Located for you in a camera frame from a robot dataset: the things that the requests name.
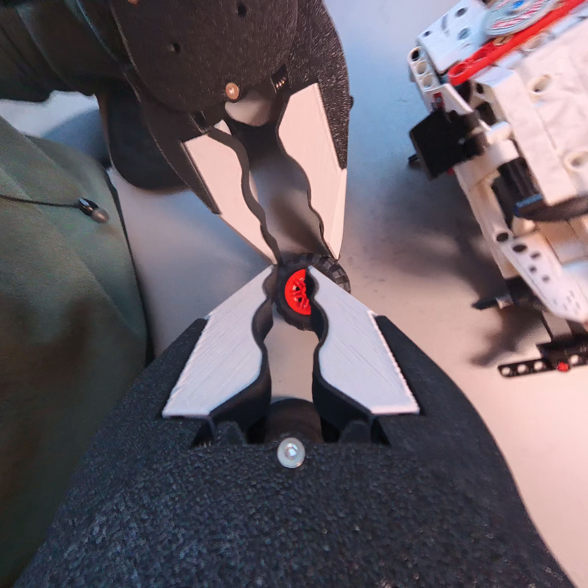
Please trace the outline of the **white lego truck model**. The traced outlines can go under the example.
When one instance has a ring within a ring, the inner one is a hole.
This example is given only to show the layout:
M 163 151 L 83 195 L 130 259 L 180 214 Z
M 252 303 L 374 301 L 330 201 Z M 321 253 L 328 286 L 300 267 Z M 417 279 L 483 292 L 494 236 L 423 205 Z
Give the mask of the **white lego truck model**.
M 587 1 L 460 1 L 416 38 L 430 180 L 453 172 L 505 283 L 479 310 L 541 314 L 549 341 L 504 378 L 587 365 Z

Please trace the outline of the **black lego wheel red hub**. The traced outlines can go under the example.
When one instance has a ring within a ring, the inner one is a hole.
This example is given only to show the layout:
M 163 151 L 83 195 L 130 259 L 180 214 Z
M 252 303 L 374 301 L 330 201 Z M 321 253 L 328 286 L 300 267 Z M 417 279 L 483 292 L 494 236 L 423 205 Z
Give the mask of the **black lego wheel red hub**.
M 312 306 L 306 284 L 309 267 L 320 271 L 339 287 L 351 292 L 348 274 L 334 258 L 312 252 L 287 254 L 277 265 L 277 277 L 273 301 L 276 311 L 290 326 L 301 331 L 312 331 Z

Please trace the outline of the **black hoodie drawstring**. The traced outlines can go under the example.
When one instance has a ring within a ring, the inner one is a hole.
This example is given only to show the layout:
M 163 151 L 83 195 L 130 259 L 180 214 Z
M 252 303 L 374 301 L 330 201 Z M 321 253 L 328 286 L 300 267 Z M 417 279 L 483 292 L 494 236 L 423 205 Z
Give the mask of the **black hoodie drawstring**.
M 103 209 L 97 203 L 85 198 L 79 198 L 76 202 L 73 203 L 56 203 L 35 201 L 1 194 L 1 200 L 12 203 L 44 206 L 46 208 L 75 209 L 82 212 L 84 216 L 90 218 L 97 224 L 106 224 L 110 220 L 110 216 L 105 209 Z

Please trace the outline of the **person's left forearm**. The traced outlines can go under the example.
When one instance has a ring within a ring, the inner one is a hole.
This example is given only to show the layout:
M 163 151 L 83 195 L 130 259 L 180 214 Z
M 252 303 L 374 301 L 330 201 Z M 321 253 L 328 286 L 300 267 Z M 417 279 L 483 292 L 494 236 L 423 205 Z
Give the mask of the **person's left forearm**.
M 109 1 L 1 1 L 1 99 L 123 84 L 128 58 Z

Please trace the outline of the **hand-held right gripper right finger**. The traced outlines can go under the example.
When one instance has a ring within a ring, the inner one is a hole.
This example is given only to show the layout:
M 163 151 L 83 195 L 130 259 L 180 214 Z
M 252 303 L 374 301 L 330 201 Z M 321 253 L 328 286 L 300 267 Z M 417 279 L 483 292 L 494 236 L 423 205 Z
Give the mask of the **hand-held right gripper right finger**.
M 420 407 L 377 322 L 378 316 L 332 281 L 313 281 L 313 403 L 338 430 L 352 421 L 418 415 Z

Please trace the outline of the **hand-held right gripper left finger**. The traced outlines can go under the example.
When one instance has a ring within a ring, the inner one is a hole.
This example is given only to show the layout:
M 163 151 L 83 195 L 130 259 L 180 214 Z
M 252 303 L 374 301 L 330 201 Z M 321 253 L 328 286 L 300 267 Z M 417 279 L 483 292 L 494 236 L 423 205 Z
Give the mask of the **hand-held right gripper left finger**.
M 236 422 L 249 430 L 267 417 L 272 383 L 265 339 L 273 327 L 275 285 L 270 265 L 204 318 L 164 418 L 202 419 L 213 428 Z

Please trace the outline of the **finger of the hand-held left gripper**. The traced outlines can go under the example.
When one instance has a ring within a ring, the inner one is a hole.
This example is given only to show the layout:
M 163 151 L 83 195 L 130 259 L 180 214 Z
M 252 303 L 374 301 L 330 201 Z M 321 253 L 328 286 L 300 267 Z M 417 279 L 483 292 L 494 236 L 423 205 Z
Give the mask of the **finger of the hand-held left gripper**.
M 270 227 L 286 252 L 311 251 L 338 260 L 348 172 L 337 157 L 318 84 L 295 92 L 276 118 L 280 155 L 268 172 Z
M 280 264 L 241 141 L 230 128 L 213 127 L 180 144 L 203 184 L 202 196 L 210 197 L 210 210 L 270 263 Z

